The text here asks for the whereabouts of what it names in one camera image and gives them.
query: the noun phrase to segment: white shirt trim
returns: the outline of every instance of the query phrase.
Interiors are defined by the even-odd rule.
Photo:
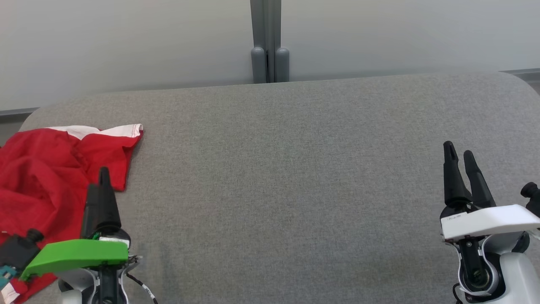
[[[58,131],[65,131],[71,136],[82,140],[86,135],[90,134],[102,134],[109,136],[125,136],[125,137],[139,137],[140,132],[143,130],[143,125],[140,123],[121,125],[111,129],[100,131],[97,128],[87,127],[85,125],[69,125],[65,127],[49,127],[47,129],[53,129]]]

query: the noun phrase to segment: black knob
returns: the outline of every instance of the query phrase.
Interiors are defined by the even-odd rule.
[[[538,191],[538,185],[530,182],[523,186],[520,193],[523,197],[530,198],[536,193],[536,191]]]
[[[43,240],[43,234],[36,229],[28,229],[26,238],[34,243],[38,243]]]

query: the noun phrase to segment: black cable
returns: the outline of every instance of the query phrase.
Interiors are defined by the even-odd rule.
[[[456,298],[456,304],[463,304],[463,302],[460,300],[460,297],[457,296],[457,293],[456,293],[456,287],[459,287],[459,283],[455,283],[454,286],[452,287],[452,293],[454,294],[454,297]]]
[[[139,281],[138,278],[132,276],[131,274],[129,274],[127,272],[126,272],[126,276],[129,277],[131,280],[135,281],[135,283],[139,284],[150,295],[150,297],[152,298],[152,301],[154,301],[154,304],[158,304],[158,300],[156,300],[156,296],[154,296],[154,294],[150,291],[150,288],[148,288],[148,286],[144,285],[144,283]]]

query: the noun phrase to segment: wall baseboard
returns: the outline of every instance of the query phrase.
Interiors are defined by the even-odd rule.
[[[1,116],[19,115],[19,114],[31,114],[32,112],[34,112],[37,109],[39,109],[39,108],[26,108],[26,109],[15,109],[15,110],[0,111],[0,117]]]
[[[0,129],[6,124],[22,124],[30,116],[30,113],[8,114],[0,116]]]
[[[529,84],[540,82],[540,68],[524,69],[524,70],[510,70],[510,71],[501,71],[501,72],[512,74],[518,78],[521,78],[523,81]]]

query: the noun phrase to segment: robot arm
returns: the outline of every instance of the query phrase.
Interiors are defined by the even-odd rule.
[[[131,239],[121,226],[109,170],[104,167],[98,184],[88,188],[80,239],[49,243],[39,250],[43,235],[35,229],[26,238],[10,237],[0,246],[0,289],[13,278],[26,281],[54,273],[59,277],[62,304],[129,304],[123,286],[127,276],[157,304],[152,292],[128,273],[142,257],[129,254]]]
[[[469,192],[457,166],[454,145],[445,142],[443,146],[447,206],[440,216],[441,227],[444,241],[458,254],[458,285],[465,292],[466,300],[470,303],[537,303],[540,280],[523,252],[530,242],[527,230],[540,228],[540,212],[536,212],[540,207],[533,199],[527,208],[497,207],[473,153],[466,151],[465,170],[472,193]],[[540,201],[540,191],[535,184],[528,184],[522,195]]]

